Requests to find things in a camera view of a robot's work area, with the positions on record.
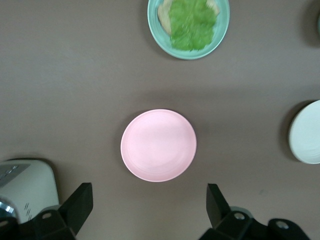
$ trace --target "bread slice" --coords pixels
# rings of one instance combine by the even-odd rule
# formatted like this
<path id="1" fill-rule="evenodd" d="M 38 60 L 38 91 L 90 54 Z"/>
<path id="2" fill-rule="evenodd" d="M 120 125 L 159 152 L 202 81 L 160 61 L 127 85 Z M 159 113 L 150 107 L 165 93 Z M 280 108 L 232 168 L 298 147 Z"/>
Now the bread slice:
<path id="1" fill-rule="evenodd" d="M 163 0 L 163 4 L 160 4 L 157 10 L 161 26 L 169 36 L 171 36 L 171 22 L 169 17 L 169 11 L 173 1 L 174 0 Z M 206 0 L 206 5 L 209 8 L 211 8 L 216 15 L 219 14 L 220 10 L 215 0 Z"/>

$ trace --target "green bowl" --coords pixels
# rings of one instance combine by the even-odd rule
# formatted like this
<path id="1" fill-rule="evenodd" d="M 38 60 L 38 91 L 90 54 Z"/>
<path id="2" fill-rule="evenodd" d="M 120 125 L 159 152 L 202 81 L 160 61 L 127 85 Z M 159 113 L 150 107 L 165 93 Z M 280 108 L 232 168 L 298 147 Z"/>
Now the green bowl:
<path id="1" fill-rule="evenodd" d="M 220 9 L 220 13 L 218 14 L 216 23 L 213 26 L 214 35 L 212 42 L 205 46 L 202 50 L 193 51 L 178 50 L 171 46 L 170 36 L 165 32 L 158 19 L 158 6 L 163 2 L 164 0 L 149 0 L 147 17 L 150 31 L 154 40 L 166 53 L 178 59 L 199 59 L 215 50 L 224 39 L 230 20 L 230 6 L 228 0 L 215 0 Z"/>

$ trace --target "white appliance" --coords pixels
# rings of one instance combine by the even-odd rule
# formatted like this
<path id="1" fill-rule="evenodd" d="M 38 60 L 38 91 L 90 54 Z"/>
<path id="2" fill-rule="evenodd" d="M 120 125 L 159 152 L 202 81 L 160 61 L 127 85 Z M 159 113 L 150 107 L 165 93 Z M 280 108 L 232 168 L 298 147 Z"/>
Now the white appliance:
<path id="1" fill-rule="evenodd" d="M 36 159 L 0 162 L 0 217 L 24 223 L 43 209 L 59 205 L 51 167 Z"/>

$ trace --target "screw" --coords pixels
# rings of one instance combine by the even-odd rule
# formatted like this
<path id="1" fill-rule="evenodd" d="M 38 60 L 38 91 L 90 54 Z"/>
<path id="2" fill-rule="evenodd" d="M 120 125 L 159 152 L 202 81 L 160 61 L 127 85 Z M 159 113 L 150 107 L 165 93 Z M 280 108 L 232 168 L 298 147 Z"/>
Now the screw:
<path id="1" fill-rule="evenodd" d="M 288 229 L 289 228 L 288 224 L 286 224 L 284 221 L 277 221 L 275 224 L 281 229 Z"/>
<path id="2" fill-rule="evenodd" d="M 0 221 L 0 227 L 3 227 L 5 225 L 7 225 L 9 222 L 7 220 L 5 221 Z"/>
<path id="3" fill-rule="evenodd" d="M 45 214 L 42 215 L 42 219 L 48 219 L 52 216 L 52 214 L 50 212 L 47 212 Z"/>
<path id="4" fill-rule="evenodd" d="M 236 218 L 236 219 L 238 219 L 238 220 L 244 220 L 246 217 L 242 214 L 242 213 L 240 213 L 240 212 L 237 212 L 237 213 L 235 213 L 234 214 L 234 217 Z"/>

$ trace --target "green lettuce leaf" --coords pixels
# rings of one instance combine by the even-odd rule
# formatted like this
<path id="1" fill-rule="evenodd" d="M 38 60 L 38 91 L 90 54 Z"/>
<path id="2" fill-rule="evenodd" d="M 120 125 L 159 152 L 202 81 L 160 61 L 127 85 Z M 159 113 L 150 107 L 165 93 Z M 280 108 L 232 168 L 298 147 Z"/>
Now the green lettuce leaf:
<path id="1" fill-rule="evenodd" d="M 173 0 L 169 11 L 170 41 L 179 50 L 201 50 L 212 42 L 217 16 L 207 0 Z"/>

